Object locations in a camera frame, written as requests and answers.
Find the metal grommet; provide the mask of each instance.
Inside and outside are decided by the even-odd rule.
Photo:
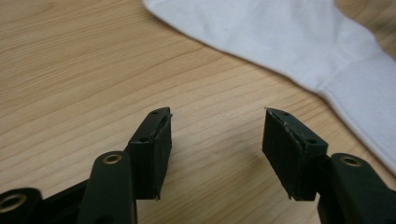
[[[7,196],[5,199],[0,201],[0,213],[6,213],[18,208],[26,202],[26,199],[26,195],[21,193]]]
[[[352,157],[348,157],[348,156],[343,156],[340,158],[341,162],[343,162],[346,165],[349,166],[354,166],[354,167],[360,167],[361,166],[361,162],[352,158]]]
[[[119,154],[111,154],[111,155],[106,156],[103,159],[103,163],[105,163],[105,164],[114,164],[114,163],[119,162],[121,159],[122,159],[121,155],[119,155]]]

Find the light wood surface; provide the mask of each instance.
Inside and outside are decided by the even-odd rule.
[[[337,4],[396,59],[396,1]],[[0,1],[0,192],[49,197],[77,184],[162,106],[174,114],[174,144],[162,199],[138,202],[140,223],[319,223],[317,203],[290,201],[261,152],[265,106],[396,189],[322,99],[187,38],[140,1]]]

